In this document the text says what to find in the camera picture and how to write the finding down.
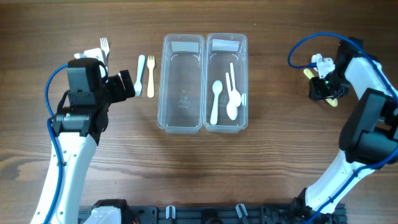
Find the light blue plastic fork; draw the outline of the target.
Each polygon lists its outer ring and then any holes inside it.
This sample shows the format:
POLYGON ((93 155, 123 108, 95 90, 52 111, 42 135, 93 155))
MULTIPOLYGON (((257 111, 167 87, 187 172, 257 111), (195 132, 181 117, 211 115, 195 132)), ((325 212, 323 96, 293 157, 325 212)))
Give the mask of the light blue plastic fork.
POLYGON ((144 73, 144 66, 146 62, 146 56, 145 55, 140 55, 138 58, 138 63, 137 63, 137 77, 136 77, 136 82, 134 84, 134 89, 135 89, 135 94, 136 96, 140 96, 142 92, 142 76, 144 73))

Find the yellow plastic spoon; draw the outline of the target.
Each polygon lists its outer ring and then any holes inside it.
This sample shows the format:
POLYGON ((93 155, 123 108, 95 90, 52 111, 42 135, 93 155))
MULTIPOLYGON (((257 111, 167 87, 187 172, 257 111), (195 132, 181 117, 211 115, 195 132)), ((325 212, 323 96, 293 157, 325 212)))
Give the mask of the yellow plastic spoon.
MULTIPOLYGON (((309 80, 311 80, 312 78, 315 77, 314 74, 312 73, 312 71, 311 71, 310 69, 308 69, 308 68, 305 68, 305 69, 303 70, 303 73, 305 74, 305 76, 306 76, 309 80)), ((337 100, 337 99, 330 99, 330 98, 328 98, 328 99, 325 99, 325 101, 326 101, 330 106, 332 106, 332 107, 337 107, 337 106, 338 106, 338 100, 337 100)))

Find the yellow plastic fork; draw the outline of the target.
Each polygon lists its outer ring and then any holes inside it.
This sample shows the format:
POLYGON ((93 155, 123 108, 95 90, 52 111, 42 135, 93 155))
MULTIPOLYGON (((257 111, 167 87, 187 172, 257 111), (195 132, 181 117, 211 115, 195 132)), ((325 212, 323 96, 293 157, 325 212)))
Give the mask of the yellow plastic fork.
POLYGON ((147 86, 147 96, 149 98, 153 98, 155 95, 154 91, 154 67, 155 67, 155 57, 153 55, 149 55, 147 59, 147 67, 149 69, 149 79, 147 86))

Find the white spoon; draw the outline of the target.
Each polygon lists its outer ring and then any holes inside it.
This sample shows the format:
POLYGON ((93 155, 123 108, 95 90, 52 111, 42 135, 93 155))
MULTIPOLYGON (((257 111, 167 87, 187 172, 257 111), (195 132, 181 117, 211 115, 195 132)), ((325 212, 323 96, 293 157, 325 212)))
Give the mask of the white spoon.
POLYGON ((223 85, 220 80, 216 80, 213 83, 212 90, 214 93, 214 100, 213 100, 213 107, 211 111, 211 117, 210 117, 210 124, 216 125, 218 122, 218 98, 223 90, 223 85))

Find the white spoon crossed small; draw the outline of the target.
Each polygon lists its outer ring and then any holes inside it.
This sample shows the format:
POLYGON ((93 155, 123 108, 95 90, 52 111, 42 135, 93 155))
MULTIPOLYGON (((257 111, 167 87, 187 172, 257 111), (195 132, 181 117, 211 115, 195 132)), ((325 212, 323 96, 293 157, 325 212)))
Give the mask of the white spoon crossed small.
POLYGON ((232 82, 232 100, 235 107, 239 107, 241 104, 241 95, 239 91, 236 89, 236 82, 235 82, 235 72, 234 72, 234 65, 230 63, 230 72, 231 72, 231 82, 232 82))

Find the white spoon crossed large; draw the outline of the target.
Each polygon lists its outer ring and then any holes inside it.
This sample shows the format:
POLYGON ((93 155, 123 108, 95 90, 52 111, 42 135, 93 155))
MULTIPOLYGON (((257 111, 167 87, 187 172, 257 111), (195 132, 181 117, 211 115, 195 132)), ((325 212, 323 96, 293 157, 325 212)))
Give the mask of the white spoon crossed large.
POLYGON ((227 86, 228 97, 229 97, 228 104, 226 105, 226 112, 227 112, 228 117, 231 120, 235 120, 238 116, 238 108, 235 107, 233 100, 232 100, 232 94, 231 94, 232 90, 231 90, 231 83, 230 83, 228 72, 226 72, 226 86, 227 86))

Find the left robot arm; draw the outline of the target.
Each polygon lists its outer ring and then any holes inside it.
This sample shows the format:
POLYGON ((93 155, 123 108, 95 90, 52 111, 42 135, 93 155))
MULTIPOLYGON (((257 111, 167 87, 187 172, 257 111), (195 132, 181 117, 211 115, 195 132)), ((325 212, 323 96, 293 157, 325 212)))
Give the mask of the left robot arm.
POLYGON ((77 223, 86 174, 108 127, 109 107, 135 95, 128 70, 109 76, 96 58, 73 59, 57 71, 62 69, 69 89, 57 109, 49 110, 52 155, 32 223, 77 223))

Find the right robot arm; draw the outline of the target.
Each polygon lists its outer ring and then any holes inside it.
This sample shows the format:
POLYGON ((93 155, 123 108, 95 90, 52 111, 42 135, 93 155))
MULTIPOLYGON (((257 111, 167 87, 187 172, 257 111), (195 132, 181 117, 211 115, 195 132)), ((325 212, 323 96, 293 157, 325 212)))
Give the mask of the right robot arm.
POLYGON ((363 41, 341 40, 335 59, 313 55, 318 76, 309 81, 313 101, 341 98, 352 88, 358 97, 339 137, 339 152, 324 174, 305 189, 306 208, 333 213, 337 203, 364 177, 397 162, 397 90, 377 58, 362 53, 363 41))

